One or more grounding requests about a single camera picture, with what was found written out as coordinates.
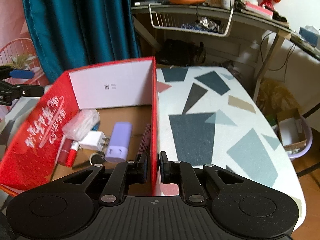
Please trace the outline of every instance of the blue tissue box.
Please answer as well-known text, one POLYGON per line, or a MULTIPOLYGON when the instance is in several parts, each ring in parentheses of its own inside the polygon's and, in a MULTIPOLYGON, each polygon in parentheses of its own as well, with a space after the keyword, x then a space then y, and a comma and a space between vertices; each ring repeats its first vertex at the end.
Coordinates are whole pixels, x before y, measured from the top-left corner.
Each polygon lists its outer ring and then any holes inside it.
POLYGON ((309 42, 312 46, 320 48, 320 35, 315 34, 312 31, 307 30, 306 28, 300 27, 300 35, 309 42))

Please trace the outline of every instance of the yellow plastic bag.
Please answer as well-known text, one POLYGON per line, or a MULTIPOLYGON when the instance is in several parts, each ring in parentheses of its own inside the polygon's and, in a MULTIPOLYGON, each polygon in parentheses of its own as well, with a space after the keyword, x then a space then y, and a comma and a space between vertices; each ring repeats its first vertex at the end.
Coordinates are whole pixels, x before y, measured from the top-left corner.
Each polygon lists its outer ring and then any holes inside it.
POLYGON ((262 80, 257 106, 264 116, 276 115, 276 113, 292 108, 297 108, 301 113, 300 105, 283 83, 269 78, 262 80))

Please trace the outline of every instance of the black robotic gripper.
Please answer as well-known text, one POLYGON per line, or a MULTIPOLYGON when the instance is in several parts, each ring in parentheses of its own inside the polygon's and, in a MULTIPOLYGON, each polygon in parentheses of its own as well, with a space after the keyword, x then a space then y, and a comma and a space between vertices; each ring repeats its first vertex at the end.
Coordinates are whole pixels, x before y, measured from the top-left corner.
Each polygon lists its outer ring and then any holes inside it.
POLYGON ((289 240, 299 211, 284 193, 213 164, 195 169, 159 154, 161 180, 179 196, 128 196, 144 184, 147 156, 78 171, 13 198, 17 240, 289 240))

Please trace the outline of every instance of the teal curtain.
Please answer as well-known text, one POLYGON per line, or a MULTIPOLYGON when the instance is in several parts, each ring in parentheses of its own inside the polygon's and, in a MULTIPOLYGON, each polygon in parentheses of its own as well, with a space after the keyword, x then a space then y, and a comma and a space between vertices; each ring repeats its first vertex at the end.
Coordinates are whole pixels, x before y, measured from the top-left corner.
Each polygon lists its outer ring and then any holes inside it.
POLYGON ((139 57, 130 0, 23 0, 41 66, 53 82, 66 69, 139 57))

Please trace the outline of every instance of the purple trash bin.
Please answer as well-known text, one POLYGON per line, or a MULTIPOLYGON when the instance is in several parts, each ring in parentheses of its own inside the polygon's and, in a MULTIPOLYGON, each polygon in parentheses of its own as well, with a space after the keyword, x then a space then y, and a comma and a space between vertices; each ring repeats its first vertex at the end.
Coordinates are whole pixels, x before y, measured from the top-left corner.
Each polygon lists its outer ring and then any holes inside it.
POLYGON ((299 158, 299 157, 305 155, 312 145, 311 127, 307 124, 307 121, 303 116, 301 117, 301 120, 302 120, 302 126, 304 129, 304 132, 306 134, 306 139, 307 139, 306 146, 300 152, 288 155, 290 160, 294 160, 296 158, 299 158))

